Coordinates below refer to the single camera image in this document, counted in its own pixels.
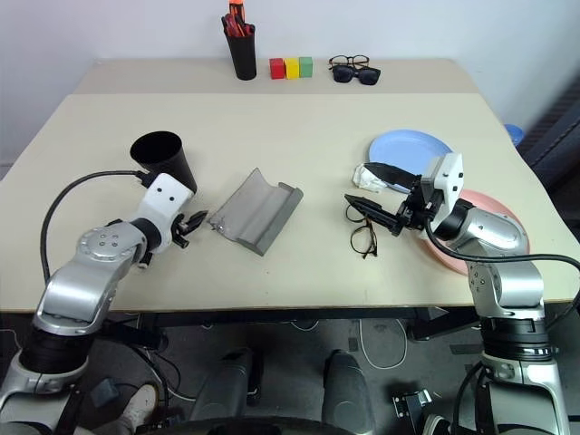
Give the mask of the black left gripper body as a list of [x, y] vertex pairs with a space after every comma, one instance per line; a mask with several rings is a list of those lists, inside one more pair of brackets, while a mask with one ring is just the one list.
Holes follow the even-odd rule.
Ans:
[[179, 213], [171, 225], [171, 240], [172, 242], [180, 248], [187, 248], [189, 241], [186, 239], [186, 235], [192, 232], [192, 217], [186, 219], [183, 213]]

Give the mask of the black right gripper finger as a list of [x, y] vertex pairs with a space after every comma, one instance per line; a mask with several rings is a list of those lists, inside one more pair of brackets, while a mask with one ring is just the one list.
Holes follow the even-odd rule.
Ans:
[[363, 166], [369, 170], [377, 179], [389, 186], [397, 186], [402, 189], [411, 190], [419, 175], [412, 174], [404, 169], [380, 162], [367, 162]]
[[392, 235], [398, 236], [402, 230], [400, 219], [390, 212], [385, 211], [381, 205], [364, 197], [357, 197], [349, 194], [344, 195], [349, 206], [354, 208], [364, 218], [386, 227]]

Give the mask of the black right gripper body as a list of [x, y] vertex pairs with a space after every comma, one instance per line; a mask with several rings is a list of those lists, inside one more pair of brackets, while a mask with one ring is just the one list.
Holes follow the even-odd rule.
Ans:
[[404, 228], [423, 230], [425, 221], [431, 222], [443, 203], [443, 191], [430, 183], [422, 183], [421, 176], [405, 173], [402, 185], [410, 193], [397, 211], [397, 234]]

